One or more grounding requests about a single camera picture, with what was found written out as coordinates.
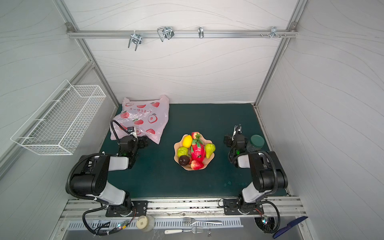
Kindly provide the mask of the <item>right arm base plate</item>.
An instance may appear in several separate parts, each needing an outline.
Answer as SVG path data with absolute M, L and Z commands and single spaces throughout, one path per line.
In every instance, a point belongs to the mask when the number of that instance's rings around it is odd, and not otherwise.
M 224 209 L 226 216 L 263 216 L 264 209 L 262 205 L 256 205 L 255 203 L 245 203 L 240 199 L 220 199 L 218 207 Z

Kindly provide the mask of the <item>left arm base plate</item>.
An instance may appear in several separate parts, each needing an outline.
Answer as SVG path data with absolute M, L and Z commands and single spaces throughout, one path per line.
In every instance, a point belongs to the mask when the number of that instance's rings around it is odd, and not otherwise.
M 106 217 L 127 218 L 145 216 L 147 213 L 148 201 L 132 201 L 127 206 L 110 206 L 107 208 Z

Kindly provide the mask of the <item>pink strawberry plastic bag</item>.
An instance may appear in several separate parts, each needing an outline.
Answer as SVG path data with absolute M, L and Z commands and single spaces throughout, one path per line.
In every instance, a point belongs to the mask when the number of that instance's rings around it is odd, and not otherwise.
M 169 120 L 170 100 L 162 95 L 158 100 L 131 101 L 124 98 L 122 111 L 114 117 L 120 125 L 110 128 L 111 140 L 125 137 L 129 127 L 136 129 L 138 137 L 147 136 L 157 145 Z

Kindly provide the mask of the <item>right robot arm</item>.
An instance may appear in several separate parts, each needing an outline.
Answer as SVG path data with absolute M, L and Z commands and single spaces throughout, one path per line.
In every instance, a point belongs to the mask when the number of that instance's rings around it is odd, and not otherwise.
M 288 177 L 277 154 L 262 150 L 266 142 L 260 135 L 246 138 L 241 125 L 234 126 L 233 134 L 224 137 L 224 144 L 230 148 L 229 162 L 237 168 L 249 169 L 252 178 L 229 207 L 243 215 L 261 214 L 264 199 L 288 187 Z

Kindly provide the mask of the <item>green apple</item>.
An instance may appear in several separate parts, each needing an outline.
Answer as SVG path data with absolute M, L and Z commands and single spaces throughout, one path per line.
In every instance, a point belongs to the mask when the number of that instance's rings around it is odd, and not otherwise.
M 180 147 L 177 150 L 177 156 L 180 158 L 181 156 L 188 156 L 189 155 L 189 149 L 186 147 Z

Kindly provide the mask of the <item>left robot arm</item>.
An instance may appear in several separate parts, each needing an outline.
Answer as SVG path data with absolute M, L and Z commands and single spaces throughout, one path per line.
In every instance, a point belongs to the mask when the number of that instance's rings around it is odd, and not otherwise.
M 138 150 L 148 146 L 148 137 L 139 136 L 135 127 L 123 127 L 116 120 L 111 120 L 110 127 L 119 146 L 118 153 L 81 156 L 69 173 L 66 192 L 77 199 L 98 202 L 110 214 L 124 217 L 135 213 L 137 207 L 127 191 L 108 182 L 108 175 L 131 169 Z

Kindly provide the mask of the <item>dark purple fruit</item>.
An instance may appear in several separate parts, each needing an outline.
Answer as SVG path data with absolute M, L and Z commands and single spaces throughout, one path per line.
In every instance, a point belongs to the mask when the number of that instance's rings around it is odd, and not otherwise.
M 188 155 L 182 155 L 179 157 L 178 162 L 179 162 L 179 165 L 185 167 L 190 165 L 191 159 Z

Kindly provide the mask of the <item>green pear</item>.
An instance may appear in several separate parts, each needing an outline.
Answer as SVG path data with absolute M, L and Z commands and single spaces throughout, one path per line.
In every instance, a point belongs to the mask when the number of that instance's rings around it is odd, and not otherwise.
M 205 145 L 206 158 L 209 159 L 211 155 L 215 152 L 216 146 L 212 143 Z

